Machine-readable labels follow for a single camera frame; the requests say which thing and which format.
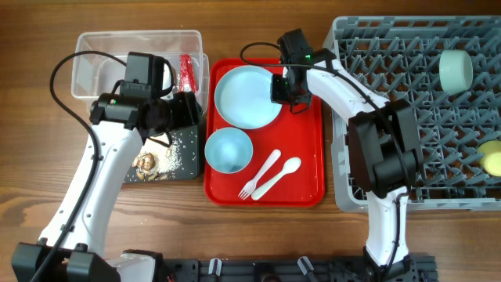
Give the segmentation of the light blue small bowl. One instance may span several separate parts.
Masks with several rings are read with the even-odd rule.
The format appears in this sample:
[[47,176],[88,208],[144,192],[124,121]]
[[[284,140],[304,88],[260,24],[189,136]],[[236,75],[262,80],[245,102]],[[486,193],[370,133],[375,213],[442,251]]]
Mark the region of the light blue small bowl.
[[204,155],[217,172],[234,174],[246,168],[254,154],[251,138],[244,131],[226,127],[213,132],[207,139]]

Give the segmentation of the white plastic spoon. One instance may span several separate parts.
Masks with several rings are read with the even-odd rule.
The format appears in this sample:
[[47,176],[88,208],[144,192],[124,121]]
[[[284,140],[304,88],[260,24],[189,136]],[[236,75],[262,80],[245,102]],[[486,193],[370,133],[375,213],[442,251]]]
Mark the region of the white plastic spoon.
[[251,199],[257,201],[261,199],[274,185],[287,174],[296,172],[301,167],[301,159],[299,157],[292,157],[284,164],[282,170],[273,176],[269,181],[258,187],[252,194]]

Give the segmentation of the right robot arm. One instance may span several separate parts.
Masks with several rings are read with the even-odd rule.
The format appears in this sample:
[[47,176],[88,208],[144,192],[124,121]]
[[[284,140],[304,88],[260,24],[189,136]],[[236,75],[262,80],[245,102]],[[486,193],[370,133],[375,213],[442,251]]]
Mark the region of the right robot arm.
[[317,96],[347,123],[350,174],[368,200],[365,254],[375,273],[396,274],[409,254],[406,204],[424,160],[411,105],[373,93],[329,49],[313,50],[300,29],[276,48],[284,72],[272,79],[272,102],[295,107]]

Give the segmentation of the white plastic fork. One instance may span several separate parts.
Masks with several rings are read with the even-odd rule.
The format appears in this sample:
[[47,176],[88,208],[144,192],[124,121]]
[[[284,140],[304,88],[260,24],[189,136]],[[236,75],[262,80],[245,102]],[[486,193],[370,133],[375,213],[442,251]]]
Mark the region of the white plastic fork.
[[270,153],[264,164],[260,167],[258,173],[255,177],[249,180],[242,190],[238,194],[238,198],[241,200],[247,199],[257,188],[257,184],[259,179],[275,164],[275,162],[280,158],[281,151],[278,149],[274,149],[273,152]]

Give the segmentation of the red sauce packet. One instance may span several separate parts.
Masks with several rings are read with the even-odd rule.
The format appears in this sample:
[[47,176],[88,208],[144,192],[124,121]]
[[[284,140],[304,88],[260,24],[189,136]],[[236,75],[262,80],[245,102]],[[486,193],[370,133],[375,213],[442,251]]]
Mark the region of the red sauce packet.
[[179,56],[180,70],[178,75],[178,88],[180,92],[197,92],[196,77],[193,61],[189,54]]

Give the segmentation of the yellow plastic cup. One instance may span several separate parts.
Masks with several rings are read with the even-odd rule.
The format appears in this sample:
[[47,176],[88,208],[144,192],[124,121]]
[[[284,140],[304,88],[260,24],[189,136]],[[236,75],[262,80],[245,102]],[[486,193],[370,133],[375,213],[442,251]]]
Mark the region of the yellow plastic cup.
[[482,154],[479,161],[481,167],[489,175],[501,176],[501,142],[492,140],[483,143],[478,147],[478,153]]

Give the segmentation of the mint green bowl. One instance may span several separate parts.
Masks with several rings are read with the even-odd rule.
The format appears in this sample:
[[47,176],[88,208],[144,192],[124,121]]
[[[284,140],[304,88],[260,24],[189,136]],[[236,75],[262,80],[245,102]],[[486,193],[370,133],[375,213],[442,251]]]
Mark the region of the mint green bowl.
[[467,91],[473,81],[473,64],[463,50],[444,50],[439,60],[439,79],[442,90],[449,95]]

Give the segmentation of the light blue plate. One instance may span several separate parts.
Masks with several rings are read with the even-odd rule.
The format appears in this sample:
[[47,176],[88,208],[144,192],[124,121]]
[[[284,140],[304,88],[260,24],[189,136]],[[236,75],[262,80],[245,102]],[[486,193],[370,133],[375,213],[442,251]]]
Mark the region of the light blue plate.
[[271,101],[272,73],[262,67],[241,66],[224,74],[214,102],[220,116],[241,129],[257,129],[274,121],[282,106]]

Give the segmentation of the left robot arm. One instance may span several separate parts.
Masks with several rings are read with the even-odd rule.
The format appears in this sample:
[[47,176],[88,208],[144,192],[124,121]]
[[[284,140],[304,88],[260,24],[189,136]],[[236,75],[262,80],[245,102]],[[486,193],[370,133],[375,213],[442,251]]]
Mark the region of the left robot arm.
[[56,103],[85,128],[88,142],[58,212],[34,244],[20,243],[12,257],[19,281],[167,281],[163,255],[129,250],[103,257],[106,231],[132,162],[147,140],[156,142],[200,123],[201,107],[192,92],[163,86],[174,69],[167,59],[130,52],[124,79],[93,104],[88,121],[60,99]]

